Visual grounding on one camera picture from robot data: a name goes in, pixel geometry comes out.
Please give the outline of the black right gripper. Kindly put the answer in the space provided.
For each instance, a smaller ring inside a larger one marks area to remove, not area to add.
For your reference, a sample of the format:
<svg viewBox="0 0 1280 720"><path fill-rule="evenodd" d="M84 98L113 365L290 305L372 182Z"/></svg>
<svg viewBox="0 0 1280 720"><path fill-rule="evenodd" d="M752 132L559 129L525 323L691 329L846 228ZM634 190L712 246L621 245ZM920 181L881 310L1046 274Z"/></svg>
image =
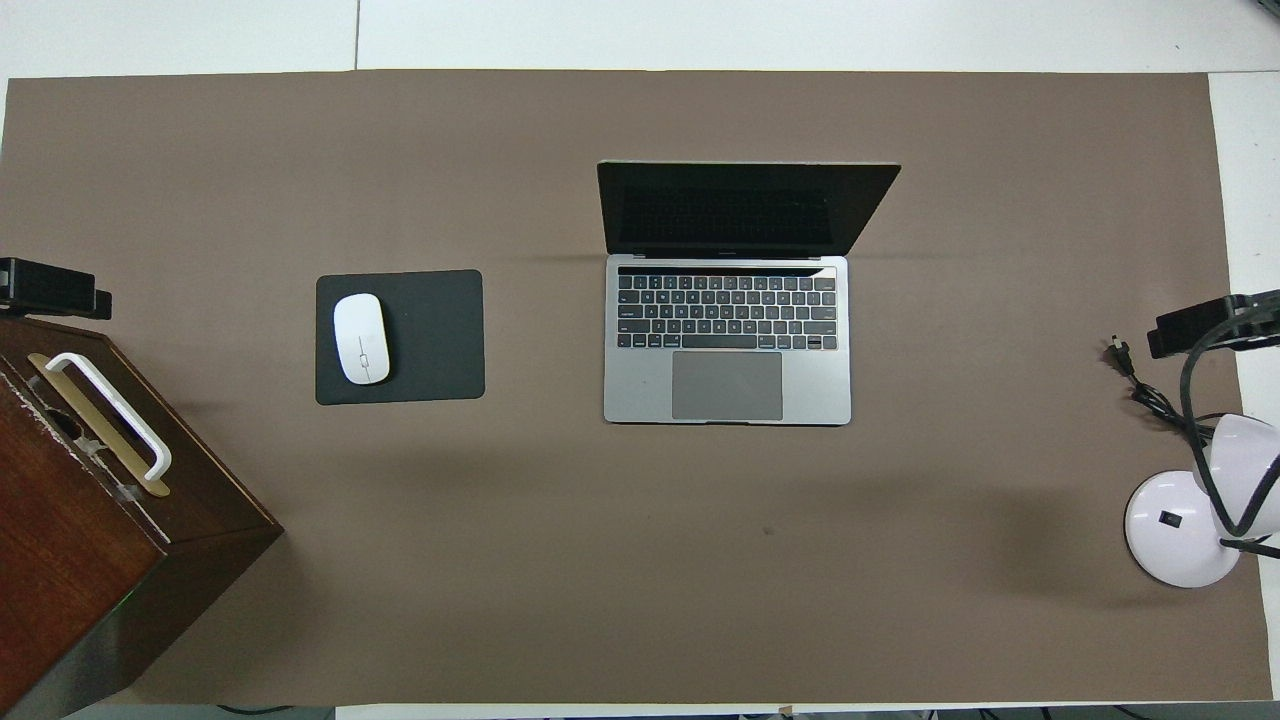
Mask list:
<svg viewBox="0 0 1280 720"><path fill-rule="evenodd" d="M1233 351L1267 348L1279 345L1279 290L1233 293L1181 307L1155 318L1147 332L1152 359L1184 354L1217 324L1233 319L1228 347Z"/></svg>

